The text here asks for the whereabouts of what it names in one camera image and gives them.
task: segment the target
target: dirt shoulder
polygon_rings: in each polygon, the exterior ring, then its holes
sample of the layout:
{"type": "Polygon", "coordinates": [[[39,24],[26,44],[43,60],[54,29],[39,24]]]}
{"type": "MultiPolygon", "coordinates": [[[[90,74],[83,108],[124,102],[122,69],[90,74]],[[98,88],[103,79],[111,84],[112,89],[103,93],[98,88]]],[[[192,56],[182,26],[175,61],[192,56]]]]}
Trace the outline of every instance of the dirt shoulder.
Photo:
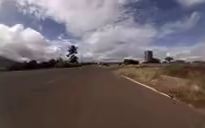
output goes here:
{"type": "Polygon", "coordinates": [[[147,84],[196,108],[205,109],[205,69],[179,65],[167,67],[128,66],[119,68],[116,72],[147,84]]]}

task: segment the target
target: roadside vegetation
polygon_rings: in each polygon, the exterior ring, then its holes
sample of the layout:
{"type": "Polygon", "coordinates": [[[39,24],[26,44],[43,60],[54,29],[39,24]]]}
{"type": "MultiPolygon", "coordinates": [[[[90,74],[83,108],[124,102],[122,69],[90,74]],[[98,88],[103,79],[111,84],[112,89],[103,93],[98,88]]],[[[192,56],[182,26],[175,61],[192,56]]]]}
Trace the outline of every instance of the roadside vegetation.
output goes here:
{"type": "Polygon", "coordinates": [[[205,109],[205,65],[124,66],[118,69],[118,73],[205,109]]]}
{"type": "Polygon", "coordinates": [[[34,69],[47,69],[47,68],[70,68],[70,67],[79,67],[81,66],[78,63],[78,57],[76,54],[78,53],[77,47],[72,45],[68,49],[68,60],[64,60],[63,58],[51,59],[46,62],[38,62],[36,60],[31,60],[29,62],[15,63],[9,66],[7,69],[9,71],[17,71],[17,70],[34,70],[34,69]]]}

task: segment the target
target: palm tree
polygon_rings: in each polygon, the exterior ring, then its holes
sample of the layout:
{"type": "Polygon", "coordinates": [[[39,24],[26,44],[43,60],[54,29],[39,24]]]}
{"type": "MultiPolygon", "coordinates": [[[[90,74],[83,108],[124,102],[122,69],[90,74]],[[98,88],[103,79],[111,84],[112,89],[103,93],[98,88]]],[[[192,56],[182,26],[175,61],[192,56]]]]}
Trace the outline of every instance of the palm tree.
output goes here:
{"type": "Polygon", "coordinates": [[[78,48],[74,45],[69,47],[67,57],[69,57],[70,63],[78,63],[78,57],[76,56],[76,54],[78,53],[77,50],[78,48]]]}

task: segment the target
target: sky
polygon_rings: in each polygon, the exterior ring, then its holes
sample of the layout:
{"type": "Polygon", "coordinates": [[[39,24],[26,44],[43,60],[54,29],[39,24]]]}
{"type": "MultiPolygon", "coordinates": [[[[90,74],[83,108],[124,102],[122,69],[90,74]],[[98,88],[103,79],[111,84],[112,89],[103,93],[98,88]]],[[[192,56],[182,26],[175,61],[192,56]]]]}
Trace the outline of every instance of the sky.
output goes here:
{"type": "Polygon", "coordinates": [[[205,60],[205,0],[0,0],[0,56],[16,61],[205,60]]]}

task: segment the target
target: asphalt road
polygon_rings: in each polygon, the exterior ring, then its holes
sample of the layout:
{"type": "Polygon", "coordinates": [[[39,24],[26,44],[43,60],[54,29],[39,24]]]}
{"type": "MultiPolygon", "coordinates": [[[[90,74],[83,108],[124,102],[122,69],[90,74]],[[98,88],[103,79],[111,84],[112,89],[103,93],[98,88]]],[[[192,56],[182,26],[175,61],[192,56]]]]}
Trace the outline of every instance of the asphalt road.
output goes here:
{"type": "Polygon", "coordinates": [[[0,73],[0,128],[205,128],[205,114],[108,69],[0,73]]]}

